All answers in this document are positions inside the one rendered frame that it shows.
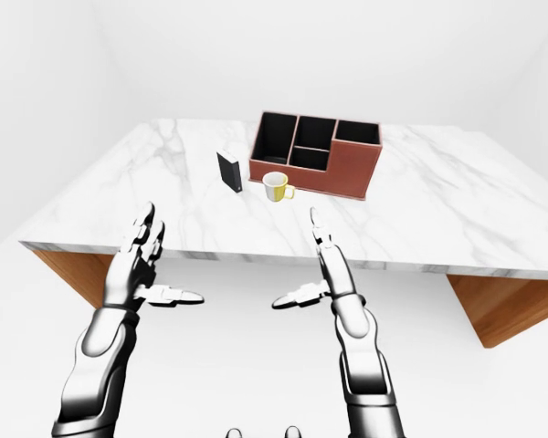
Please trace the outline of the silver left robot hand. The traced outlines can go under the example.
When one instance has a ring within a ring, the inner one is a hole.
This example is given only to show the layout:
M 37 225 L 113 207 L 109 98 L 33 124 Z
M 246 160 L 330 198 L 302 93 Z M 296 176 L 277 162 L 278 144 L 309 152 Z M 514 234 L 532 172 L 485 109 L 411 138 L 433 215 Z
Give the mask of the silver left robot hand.
M 196 292 L 155 282 L 155 264 L 163 252 L 165 224 L 154 224 L 154 216 L 154 204 L 146 203 L 112 258 L 104 283 L 105 307 L 136 311 L 143 302 L 165 308 L 205 302 Z

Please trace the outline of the white and yellow mug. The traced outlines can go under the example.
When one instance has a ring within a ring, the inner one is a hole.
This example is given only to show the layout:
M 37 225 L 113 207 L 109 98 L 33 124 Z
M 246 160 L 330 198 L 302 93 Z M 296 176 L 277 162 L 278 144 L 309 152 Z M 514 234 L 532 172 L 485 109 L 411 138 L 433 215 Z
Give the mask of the white and yellow mug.
M 268 172 L 262 177 L 267 198 L 272 202 L 293 199 L 295 187 L 289 184 L 289 177 L 283 172 Z

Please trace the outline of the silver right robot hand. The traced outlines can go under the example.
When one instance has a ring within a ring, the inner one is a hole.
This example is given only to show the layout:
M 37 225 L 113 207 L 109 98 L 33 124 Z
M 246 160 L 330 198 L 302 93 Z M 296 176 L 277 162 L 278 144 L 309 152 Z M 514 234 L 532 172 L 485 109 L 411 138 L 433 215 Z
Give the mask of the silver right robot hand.
M 307 307 L 318 303 L 323 297 L 338 299 L 356 293 L 353 276 L 343 251 L 333 242 L 331 232 L 315 207 L 310 209 L 310 218 L 322 280 L 303 285 L 278 297 L 271 305 L 273 309 Z

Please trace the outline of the red-brown desk caddy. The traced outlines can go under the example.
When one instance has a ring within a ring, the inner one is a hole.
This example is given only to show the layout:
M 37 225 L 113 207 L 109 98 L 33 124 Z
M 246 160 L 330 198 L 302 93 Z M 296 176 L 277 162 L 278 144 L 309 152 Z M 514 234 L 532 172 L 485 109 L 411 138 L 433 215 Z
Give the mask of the red-brown desk caddy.
M 248 159 L 249 179 L 282 172 L 299 189 L 363 200 L 382 150 L 379 123 L 265 111 Z

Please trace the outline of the wooden table leg panel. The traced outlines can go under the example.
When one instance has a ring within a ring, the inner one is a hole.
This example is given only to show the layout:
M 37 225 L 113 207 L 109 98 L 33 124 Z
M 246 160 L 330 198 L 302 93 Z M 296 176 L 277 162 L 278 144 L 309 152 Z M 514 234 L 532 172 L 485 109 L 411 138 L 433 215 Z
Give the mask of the wooden table leg panel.
M 486 349 L 548 318 L 548 280 L 449 275 L 448 282 Z
M 33 250 L 33 253 L 94 308 L 102 306 L 112 255 L 47 250 Z

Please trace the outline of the black book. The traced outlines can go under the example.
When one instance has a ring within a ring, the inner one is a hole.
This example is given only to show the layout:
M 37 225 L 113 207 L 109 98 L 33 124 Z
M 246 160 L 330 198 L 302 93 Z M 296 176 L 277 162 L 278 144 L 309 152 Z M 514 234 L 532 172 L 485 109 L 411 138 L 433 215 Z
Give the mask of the black book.
M 242 191 L 242 182 L 239 160 L 225 150 L 217 151 L 216 156 L 223 183 L 235 193 L 240 193 Z

